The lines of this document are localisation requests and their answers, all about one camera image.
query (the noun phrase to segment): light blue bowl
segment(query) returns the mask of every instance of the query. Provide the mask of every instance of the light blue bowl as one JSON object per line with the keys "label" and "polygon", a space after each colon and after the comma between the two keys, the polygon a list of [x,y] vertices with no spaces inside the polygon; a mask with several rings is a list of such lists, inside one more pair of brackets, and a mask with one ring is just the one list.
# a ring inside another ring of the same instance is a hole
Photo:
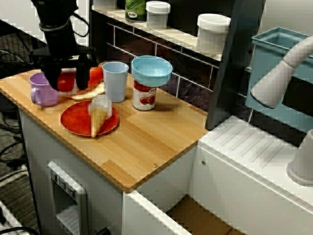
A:
{"label": "light blue bowl", "polygon": [[147,87],[160,87],[171,77],[173,66],[166,60],[150,55],[133,59],[132,75],[134,80]]}

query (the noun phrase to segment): light blue plastic cup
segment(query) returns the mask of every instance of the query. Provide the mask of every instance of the light blue plastic cup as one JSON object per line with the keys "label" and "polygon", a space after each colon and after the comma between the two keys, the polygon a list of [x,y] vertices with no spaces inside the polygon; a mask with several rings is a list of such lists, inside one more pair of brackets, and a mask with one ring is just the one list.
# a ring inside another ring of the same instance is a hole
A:
{"label": "light blue plastic cup", "polygon": [[128,69],[122,62],[108,62],[102,66],[105,93],[113,103],[125,99]]}

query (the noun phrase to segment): wooden countertop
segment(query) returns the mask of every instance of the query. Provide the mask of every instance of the wooden countertop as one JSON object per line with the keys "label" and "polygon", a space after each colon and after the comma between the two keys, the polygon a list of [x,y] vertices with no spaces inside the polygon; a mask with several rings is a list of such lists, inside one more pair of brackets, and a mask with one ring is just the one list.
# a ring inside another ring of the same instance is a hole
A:
{"label": "wooden countertop", "polygon": [[129,74],[126,99],[113,104],[120,116],[118,126],[94,139],[72,134],[63,128],[60,117],[77,101],[62,97],[53,107],[33,104],[28,78],[36,72],[0,80],[0,92],[124,192],[149,180],[208,132],[204,129],[206,112],[160,89],[154,110],[136,110],[132,105],[133,77]]}

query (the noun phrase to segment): white plastic container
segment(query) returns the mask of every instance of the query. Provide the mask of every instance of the white plastic container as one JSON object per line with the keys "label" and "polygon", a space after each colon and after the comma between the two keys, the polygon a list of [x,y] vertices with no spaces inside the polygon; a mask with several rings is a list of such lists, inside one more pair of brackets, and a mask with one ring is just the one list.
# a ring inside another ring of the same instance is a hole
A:
{"label": "white plastic container", "polygon": [[168,14],[171,5],[162,1],[149,1],[146,4],[147,27],[155,30],[164,30],[167,27]]}
{"label": "white plastic container", "polygon": [[199,26],[197,50],[208,54],[222,54],[230,18],[217,14],[202,14],[198,17]]}

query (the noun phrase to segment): cardboard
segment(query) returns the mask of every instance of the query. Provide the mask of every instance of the cardboard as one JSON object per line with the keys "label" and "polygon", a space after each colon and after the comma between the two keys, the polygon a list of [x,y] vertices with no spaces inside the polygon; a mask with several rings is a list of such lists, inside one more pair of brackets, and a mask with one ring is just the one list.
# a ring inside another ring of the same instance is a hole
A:
{"label": "cardboard", "polygon": [[188,195],[167,214],[192,235],[243,235]]}

